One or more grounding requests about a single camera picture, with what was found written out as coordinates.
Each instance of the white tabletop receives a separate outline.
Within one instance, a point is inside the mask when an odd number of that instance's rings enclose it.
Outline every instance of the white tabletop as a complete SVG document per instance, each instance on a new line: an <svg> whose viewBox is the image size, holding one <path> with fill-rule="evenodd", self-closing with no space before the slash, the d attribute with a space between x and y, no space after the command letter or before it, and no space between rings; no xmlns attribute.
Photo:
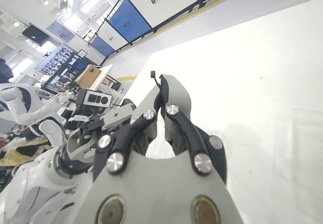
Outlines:
<svg viewBox="0 0 323 224"><path fill-rule="evenodd" d="M95 79L95 81L93 82L93 84L90 86L90 90L94 90L96 91L100 84L104 81L104 79L106 78L109 70L111 69L113 64L110 64L108 66L104 66L102 68L99 68L99 70L101 71L101 73L99 74L99 76Z"/></svg>

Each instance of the wall-mounted tv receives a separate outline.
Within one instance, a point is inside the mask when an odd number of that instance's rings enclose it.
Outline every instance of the wall-mounted tv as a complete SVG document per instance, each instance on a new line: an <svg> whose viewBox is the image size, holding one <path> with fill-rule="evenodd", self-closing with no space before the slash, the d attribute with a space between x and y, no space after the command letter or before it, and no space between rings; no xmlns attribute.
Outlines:
<svg viewBox="0 0 323 224"><path fill-rule="evenodd" d="M35 70L45 75L52 75L62 64L67 62L72 53L72 50L60 44L35 68Z"/></svg>

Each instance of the cardboard box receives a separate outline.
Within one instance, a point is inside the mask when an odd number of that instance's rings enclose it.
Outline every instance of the cardboard box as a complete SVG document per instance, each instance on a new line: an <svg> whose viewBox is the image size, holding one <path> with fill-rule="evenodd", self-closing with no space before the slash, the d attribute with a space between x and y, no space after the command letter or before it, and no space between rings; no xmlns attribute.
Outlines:
<svg viewBox="0 0 323 224"><path fill-rule="evenodd" d="M94 65L88 65L85 70L76 78L75 82L82 87L89 88L101 71Z"/></svg>

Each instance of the silver bolt head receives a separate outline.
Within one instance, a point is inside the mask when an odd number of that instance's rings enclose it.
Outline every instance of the silver bolt head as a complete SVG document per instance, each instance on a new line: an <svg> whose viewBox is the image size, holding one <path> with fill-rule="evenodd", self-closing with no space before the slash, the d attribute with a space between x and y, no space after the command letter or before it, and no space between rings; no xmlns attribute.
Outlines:
<svg viewBox="0 0 323 224"><path fill-rule="evenodd" d="M121 153L113 153L109 156L106 161L106 169L108 172L117 172L119 171L124 163L124 158Z"/></svg>
<svg viewBox="0 0 323 224"><path fill-rule="evenodd" d="M223 148L222 140L219 137L215 136L215 135L210 136L209 142L210 142L211 146L216 150L220 150L220 149Z"/></svg>
<svg viewBox="0 0 323 224"><path fill-rule="evenodd" d="M176 115L178 113L178 107L175 105L170 105L166 108L166 111L169 115Z"/></svg>
<svg viewBox="0 0 323 224"><path fill-rule="evenodd" d="M146 120L149 120L155 117L155 112L152 110L147 110L146 112L144 112L143 116Z"/></svg>
<svg viewBox="0 0 323 224"><path fill-rule="evenodd" d="M199 172L208 174L212 170L212 161L206 154L200 153L194 157L194 165Z"/></svg>
<svg viewBox="0 0 323 224"><path fill-rule="evenodd" d="M105 134L99 139L98 146L100 148L106 148L109 146L110 143L111 143L111 136L109 136L108 134Z"/></svg>

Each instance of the yellow floor line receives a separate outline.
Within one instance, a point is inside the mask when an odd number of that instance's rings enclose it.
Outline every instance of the yellow floor line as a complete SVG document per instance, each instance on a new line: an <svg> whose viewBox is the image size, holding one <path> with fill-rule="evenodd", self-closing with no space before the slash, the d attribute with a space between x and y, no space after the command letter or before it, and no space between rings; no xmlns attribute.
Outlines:
<svg viewBox="0 0 323 224"><path fill-rule="evenodd" d="M128 76L128 77L120 77L116 78L117 81L130 81L130 80L135 80L136 76Z"/></svg>
<svg viewBox="0 0 323 224"><path fill-rule="evenodd" d="M196 14L196 13L200 12L200 11L205 10L206 8L208 8L208 7L212 6L213 4L218 3L219 1L221 1L221 0L214 0L214 1L210 2L210 3L207 3L204 7L200 8L200 9L197 9L196 11L192 11L191 13L189 13L189 14L187 14L187 15L183 16L182 18L180 18L180 19L178 19L178 20L176 20L176 21L174 21L173 23L171 23L171 24L169 24L169 25L167 25L167 26L164 26L163 28L160 28L160 29L159 29L156 33L154 33L154 34L150 34L150 35L145 36L142 40L137 41L137 42L133 43L131 46L128 46L128 47L126 47L126 48L124 48L124 49L120 50L118 53L111 55L111 57L115 57L115 56L117 56L118 54L120 54L120 53L122 53L122 52L124 52L124 51L126 51L126 50L128 50L128 49L130 49L130 48L132 48L132 47L134 47L134 46L136 46L136 45L137 45L137 44L139 44L139 43L142 43L143 41L145 41L145 40L149 39L150 37L155 36L156 34L158 34L158 33L162 32L162 31L164 31L164 30L166 30L166 29L168 29L168 28L172 27L173 25L175 25L175 24L177 24L177 23L179 23L179 22L181 22L181 21L183 21L183 20L185 20L185 19L187 19L187 18L191 17L192 15L194 15L194 14Z"/></svg>

